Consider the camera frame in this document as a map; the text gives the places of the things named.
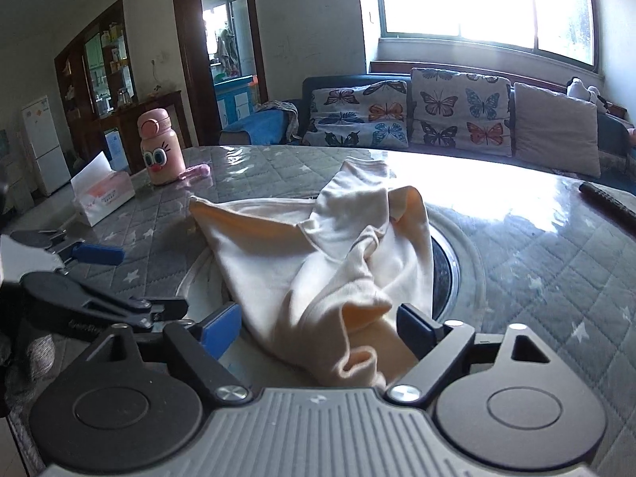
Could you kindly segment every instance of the pillow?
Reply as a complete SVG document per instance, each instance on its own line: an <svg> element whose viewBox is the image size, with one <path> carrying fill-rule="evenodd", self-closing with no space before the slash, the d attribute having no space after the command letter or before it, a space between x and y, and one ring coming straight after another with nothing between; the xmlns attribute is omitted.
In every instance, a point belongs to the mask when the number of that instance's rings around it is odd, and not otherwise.
<svg viewBox="0 0 636 477"><path fill-rule="evenodd" d="M315 89L303 144L408 149L406 82Z"/></svg>
<svg viewBox="0 0 636 477"><path fill-rule="evenodd" d="M516 157L551 169L600 176L594 104L516 82L514 107Z"/></svg>
<svg viewBox="0 0 636 477"><path fill-rule="evenodd" d="M411 84L412 143L513 155L508 79L414 68Z"/></svg>

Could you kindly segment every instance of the refrigerator door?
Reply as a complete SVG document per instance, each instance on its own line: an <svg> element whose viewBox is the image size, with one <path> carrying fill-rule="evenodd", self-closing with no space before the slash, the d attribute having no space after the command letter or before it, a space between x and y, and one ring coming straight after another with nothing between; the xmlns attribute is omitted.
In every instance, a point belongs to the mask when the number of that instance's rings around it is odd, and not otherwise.
<svg viewBox="0 0 636 477"><path fill-rule="evenodd" d="M40 157L59 146L47 97L22 109L22 118L33 157Z"/></svg>
<svg viewBox="0 0 636 477"><path fill-rule="evenodd" d="M62 149L59 147L37 158L36 166L39 172L40 190L45 195L52 194L71 180Z"/></svg>

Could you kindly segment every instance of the sofa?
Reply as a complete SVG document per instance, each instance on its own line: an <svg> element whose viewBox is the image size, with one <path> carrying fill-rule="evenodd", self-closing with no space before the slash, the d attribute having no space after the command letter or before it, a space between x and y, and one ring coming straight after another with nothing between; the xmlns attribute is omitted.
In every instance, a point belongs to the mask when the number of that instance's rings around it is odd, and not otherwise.
<svg viewBox="0 0 636 477"><path fill-rule="evenodd" d="M303 138L310 126L310 107L312 106L312 95L314 91L325 88L349 88L375 84L382 81L404 81L407 87L406 101L412 102L411 77L405 74L368 74L359 76L327 76L307 78L303 82L302 98L288 100L295 104L298 109L298 136ZM516 128L516 105L514 89L510 90L510 129L513 136L514 151L514 130ZM543 167L537 163L530 163L519 159L515 155L504 157L492 155L487 152L475 152L462 149L440 149L429 145L413 143L411 141L413 133L413 108L406 106L406 122L408 124L408 151L420 152L424 154L452 155L454 157L468 157L471 159L481 159L496 163L507 163L534 170L546 172L571 173L581 179L590 180L620 188L627 191L636 189L636 185L630 179L627 170L627 160L631 152L628 141L628 132L624 124L609 114L598 114L598 136L597 147L600 158L600 176L586 175L584 173L572 173L568 171L557 171ZM239 120L225 127L221 135L223 145L273 145L287 143L285 130L287 129L287 116L283 111L269 110L257 112L245 119ZM294 140L292 143L301 143L302 140Z"/></svg>

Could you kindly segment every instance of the window sill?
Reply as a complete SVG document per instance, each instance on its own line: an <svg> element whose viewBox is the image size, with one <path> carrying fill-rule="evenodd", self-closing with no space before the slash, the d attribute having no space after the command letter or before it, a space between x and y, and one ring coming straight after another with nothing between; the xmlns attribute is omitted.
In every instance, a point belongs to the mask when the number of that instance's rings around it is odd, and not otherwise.
<svg viewBox="0 0 636 477"><path fill-rule="evenodd" d="M602 91L603 76L548 57L482 43L419 37L381 37L377 61L474 66L565 85L572 77Z"/></svg>

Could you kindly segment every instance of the cream cloth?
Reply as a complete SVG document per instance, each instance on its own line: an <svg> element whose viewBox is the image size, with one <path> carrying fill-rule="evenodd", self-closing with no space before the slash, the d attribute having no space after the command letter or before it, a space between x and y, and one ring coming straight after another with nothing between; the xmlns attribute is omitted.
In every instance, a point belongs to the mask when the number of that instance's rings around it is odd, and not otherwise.
<svg viewBox="0 0 636 477"><path fill-rule="evenodd" d="M415 188L388 183L383 161L349 157L315 200L190 200L244 324L321 385L383 388L417 361L392 318L431 314L429 223Z"/></svg>

